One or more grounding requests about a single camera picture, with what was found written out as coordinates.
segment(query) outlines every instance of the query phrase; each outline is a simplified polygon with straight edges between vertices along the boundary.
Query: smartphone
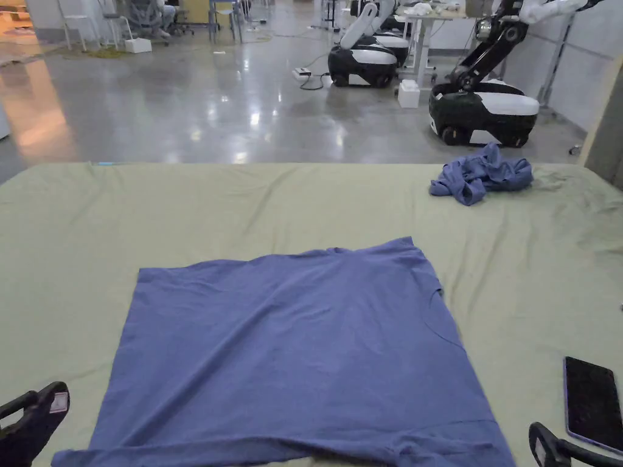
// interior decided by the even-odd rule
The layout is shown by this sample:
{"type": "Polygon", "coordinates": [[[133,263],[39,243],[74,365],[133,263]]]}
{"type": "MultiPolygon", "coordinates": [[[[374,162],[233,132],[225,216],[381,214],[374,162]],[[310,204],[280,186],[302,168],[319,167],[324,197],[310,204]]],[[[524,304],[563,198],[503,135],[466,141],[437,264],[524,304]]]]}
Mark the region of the smartphone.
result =
{"type": "Polygon", "coordinates": [[[614,373],[565,357],[564,388],[567,432],[623,455],[623,421],[614,373]]]}

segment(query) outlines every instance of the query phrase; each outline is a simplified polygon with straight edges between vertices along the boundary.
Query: flattened blue shirt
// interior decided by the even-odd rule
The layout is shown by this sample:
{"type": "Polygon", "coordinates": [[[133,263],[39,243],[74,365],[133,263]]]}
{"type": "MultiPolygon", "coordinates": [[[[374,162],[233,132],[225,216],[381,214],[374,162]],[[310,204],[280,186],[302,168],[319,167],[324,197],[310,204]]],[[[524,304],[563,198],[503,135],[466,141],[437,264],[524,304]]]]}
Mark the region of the flattened blue shirt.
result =
{"type": "Polygon", "coordinates": [[[411,238],[141,269],[90,446],[52,466],[513,467],[440,290],[411,238]]]}

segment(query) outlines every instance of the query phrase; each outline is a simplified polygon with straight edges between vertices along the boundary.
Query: white box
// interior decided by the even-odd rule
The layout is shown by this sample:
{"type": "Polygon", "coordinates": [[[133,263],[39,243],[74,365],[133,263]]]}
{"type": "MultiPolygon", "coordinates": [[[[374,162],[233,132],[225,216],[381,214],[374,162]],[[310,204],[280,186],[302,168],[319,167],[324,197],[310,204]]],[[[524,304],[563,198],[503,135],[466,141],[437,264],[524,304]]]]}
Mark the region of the white box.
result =
{"type": "Polygon", "coordinates": [[[133,54],[141,52],[151,52],[151,41],[149,39],[128,39],[125,41],[125,51],[133,54]]]}
{"type": "Polygon", "coordinates": [[[420,88],[413,80],[402,80],[398,88],[398,103],[402,108],[417,108],[420,105],[420,88]]]}

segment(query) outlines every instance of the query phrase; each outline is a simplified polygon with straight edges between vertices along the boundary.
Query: concrete floor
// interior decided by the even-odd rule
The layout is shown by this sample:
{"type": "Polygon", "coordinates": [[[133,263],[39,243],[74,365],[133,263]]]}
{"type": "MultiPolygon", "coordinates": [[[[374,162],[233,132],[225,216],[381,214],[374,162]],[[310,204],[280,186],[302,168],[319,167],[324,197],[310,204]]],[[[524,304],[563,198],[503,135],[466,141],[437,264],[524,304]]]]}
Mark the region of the concrete floor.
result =
{"type": "MultiPolygon", "coordinates": [[[[61,161],[444,163],[477,149],[432,134],[425,95],[419,109],[403,110],[391,88],[335,88],[326,78],[322,90],[299,89],[291,70],[339,37],[308,29],[312,21],[311,2],[277,0],[244,45],[232,45],[228,31],[211,45],[197,31],[151,54],[55,53],[2,68],[12,136],[0,141],[0,183],[61,161]]],[[[325,72],[326,58],[310,68],[325,72]]],[[[582,137],[544,115],[523,149],[503,154],[572,163],[567,151],[582,137]]]]}

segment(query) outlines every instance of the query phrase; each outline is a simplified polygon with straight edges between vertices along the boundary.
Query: table leg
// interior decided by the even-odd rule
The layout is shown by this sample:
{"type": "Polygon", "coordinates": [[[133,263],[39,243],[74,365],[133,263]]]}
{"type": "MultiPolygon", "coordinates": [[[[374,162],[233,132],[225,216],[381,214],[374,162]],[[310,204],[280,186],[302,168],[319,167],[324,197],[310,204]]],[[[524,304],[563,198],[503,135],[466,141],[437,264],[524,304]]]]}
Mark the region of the table leg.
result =
{"type": "MultiPolygon", "coordinates": [[[[417,37],[416,56],[415,56],[415,59],[413,60],[413,72],[416,73],[417,76],[420,75],[420,61],[422,58],[422,46],[424,45],[424,32],[426,31],[425,23],[426,23],[425,20],[423,19],[420,20],[420,33],[417,37]]],[[[414,37],[416,26],[417,26],[417,23],[414,23],[411,29],[411,37],[414,37]]]]}
{"type": "Polygon", "coordinates": [[[424,87],[424,73],[426,72],[426,63],[428,63],[428,50],[430,47],[430,31],[434,21],[423,19],[420,24],[420,44],[418,44],[418,67],[417,67],[417,85],[420,89],[424,87]]]}

